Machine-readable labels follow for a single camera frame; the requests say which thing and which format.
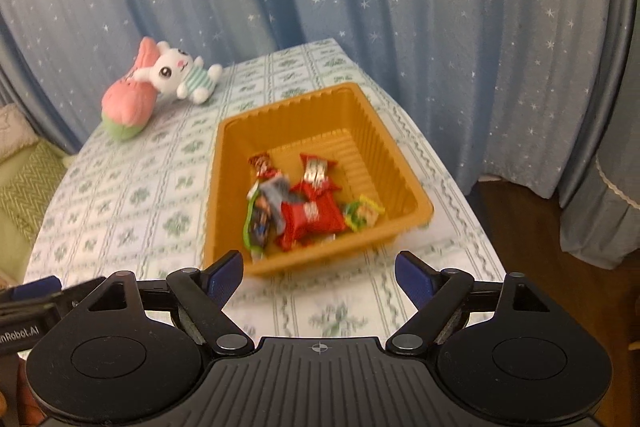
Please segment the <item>red snack packet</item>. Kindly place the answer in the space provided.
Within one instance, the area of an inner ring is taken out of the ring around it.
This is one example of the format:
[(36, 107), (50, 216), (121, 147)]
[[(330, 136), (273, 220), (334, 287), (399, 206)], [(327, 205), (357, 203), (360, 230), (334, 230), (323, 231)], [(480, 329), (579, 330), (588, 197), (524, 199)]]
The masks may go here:
[(309, 236), (337, 234), (347, 229), (343, 213), (331, 193), (308, 202), (282, 202), (281, 213), (285, 228), (276, 243), (282, 251), (305, 243)]

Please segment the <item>blue star curtain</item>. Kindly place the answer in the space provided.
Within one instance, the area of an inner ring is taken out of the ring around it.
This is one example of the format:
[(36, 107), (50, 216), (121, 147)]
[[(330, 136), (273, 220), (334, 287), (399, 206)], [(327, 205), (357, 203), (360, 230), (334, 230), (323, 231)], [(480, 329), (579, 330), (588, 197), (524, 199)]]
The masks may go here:
[(1, 98), (65, 150), (150, 36), (234, 65), (332, 38), (463, 190), (572, 196), (604, 132), (637, 0), (1, 0)]

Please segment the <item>green patterned tablecloth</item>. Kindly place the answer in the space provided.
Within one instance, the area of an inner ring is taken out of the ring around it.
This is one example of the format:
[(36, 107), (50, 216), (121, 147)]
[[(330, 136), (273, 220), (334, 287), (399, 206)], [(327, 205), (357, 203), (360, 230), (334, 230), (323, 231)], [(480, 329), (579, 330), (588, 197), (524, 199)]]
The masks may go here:
[(333, 39), (302, 44), (229, 67), (212, 101), (164, 102), (140, 135), (119, 143), (96, 129), (51, 199), (26, 269), (29, 280), (54, 275), (72, 286), (118, 270), (142, 280), (204, 267), (214, 251), (243, 248), (246, 140), (232, 178), (213, 199), (221, 121), (273, 102), (352, 82), (362, 91), (434, 206), (425, 225), (387, 244), (263, 277), (255, 262), (226, 312), (250, 337), (386, 338), (413, 314), (394, 277), (408, 249), (436, 269), (458, 268), (480, 280), (502, 279), (503, 266), (446, 167), (406, 112)]

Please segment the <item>small red candy packet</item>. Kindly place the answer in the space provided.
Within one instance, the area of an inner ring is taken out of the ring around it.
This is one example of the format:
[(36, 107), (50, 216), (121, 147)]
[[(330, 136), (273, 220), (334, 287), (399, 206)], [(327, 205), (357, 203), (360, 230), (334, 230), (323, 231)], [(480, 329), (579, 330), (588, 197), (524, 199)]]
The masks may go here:
[(318, 155), (299, 154), (303, 163), (303, 176), (290, 191), (302, 194), (307, 200), (317, 200), (326, 193), (341, 191), (341, 187), (331, 178), (331, 171), (337, 161)]

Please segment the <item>white rabbit plush toy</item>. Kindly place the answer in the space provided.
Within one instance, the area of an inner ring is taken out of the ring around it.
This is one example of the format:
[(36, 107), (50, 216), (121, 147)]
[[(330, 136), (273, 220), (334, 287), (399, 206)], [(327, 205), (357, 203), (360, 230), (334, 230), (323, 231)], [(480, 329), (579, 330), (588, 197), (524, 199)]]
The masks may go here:
[(166, 41), (157, 43), (160, 56), (149, 67), (134, 72), (134, 80), (149, 82), (160, 94), (175, 95), (202, 105), (213, 95), (224, 68), (220, 64), (206, 67), (200, 57), (192, 57)]

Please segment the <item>beige embroidered pillow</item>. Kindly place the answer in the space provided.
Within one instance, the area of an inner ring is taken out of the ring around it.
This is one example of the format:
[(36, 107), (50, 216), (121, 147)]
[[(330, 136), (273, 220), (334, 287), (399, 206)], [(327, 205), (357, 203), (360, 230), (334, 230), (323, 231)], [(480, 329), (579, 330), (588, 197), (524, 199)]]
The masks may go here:
[(0, 161), (37, 144), (39, 136), (16, 104), (0, 108)]

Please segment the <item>green zigzag cushion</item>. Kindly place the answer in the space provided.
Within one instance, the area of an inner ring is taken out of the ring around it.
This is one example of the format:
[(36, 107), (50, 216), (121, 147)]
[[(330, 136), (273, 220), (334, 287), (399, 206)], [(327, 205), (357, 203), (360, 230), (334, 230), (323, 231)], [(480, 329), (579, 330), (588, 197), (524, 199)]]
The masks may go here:
[(40, 141), (8, 182), (1, 185), (1, 210), (34, 243), (44, 214), (66, 168), (48, 142)]

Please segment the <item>yellow candy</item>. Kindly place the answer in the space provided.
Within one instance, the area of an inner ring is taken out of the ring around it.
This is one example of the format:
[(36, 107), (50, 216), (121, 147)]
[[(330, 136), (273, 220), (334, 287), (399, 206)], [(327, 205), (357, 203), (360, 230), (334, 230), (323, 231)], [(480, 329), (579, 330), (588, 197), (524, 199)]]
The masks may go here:
[(343, 209), (344, 221), (353, 232), (373, 228), (384, 213), (383, 206), (364, 195), (349, 202)]

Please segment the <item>orange plastic tray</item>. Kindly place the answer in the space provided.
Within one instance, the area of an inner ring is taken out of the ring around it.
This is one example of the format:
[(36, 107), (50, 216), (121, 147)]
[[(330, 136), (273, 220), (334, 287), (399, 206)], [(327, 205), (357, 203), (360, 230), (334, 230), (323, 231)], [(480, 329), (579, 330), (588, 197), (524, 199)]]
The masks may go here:
[(219, 125), (204, 262), (239, 251), (248, 275), (293, 270), (387, 243), (433, 215), (362, 89), (342, 83)]

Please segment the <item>pink green plush toy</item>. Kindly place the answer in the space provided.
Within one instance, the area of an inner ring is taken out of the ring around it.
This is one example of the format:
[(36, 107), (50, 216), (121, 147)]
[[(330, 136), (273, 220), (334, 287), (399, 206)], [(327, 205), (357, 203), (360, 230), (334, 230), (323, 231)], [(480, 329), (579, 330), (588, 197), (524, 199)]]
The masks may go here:
[(124, 142), (134, 138), (151, 119), (157, 91), (149, 81), (135, 80), (134, 74), (139, 69), (153, 66), (159, 57), (155, 40), (143, 37), (130, 71), (105, 91), (101, 118), (112, 139)]

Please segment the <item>grey covered furniture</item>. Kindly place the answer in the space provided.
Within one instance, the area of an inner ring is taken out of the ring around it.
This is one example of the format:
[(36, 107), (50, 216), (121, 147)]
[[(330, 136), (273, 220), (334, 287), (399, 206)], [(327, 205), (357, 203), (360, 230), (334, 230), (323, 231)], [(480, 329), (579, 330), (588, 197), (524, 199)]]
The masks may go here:
[(584, 171), (562, 196), (561, 247), (598, 268), (614, 269), (639, 248), (639, 23), (626, 48), (602, 64), (612, 81), (593, 90)]

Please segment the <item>silver green snack packet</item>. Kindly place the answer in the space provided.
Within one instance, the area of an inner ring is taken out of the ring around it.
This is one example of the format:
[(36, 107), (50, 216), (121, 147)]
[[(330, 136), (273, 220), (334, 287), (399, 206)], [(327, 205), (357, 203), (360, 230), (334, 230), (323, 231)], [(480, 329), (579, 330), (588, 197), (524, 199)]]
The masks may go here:
[(271, 235), (283, 233), (285, 220), (281, 205), (290, 200), (288, 196), (290, 181), (282, 173), (266, 181), (256, 181), (248, 191), (243, 242), (253, 262), (265, 258)]

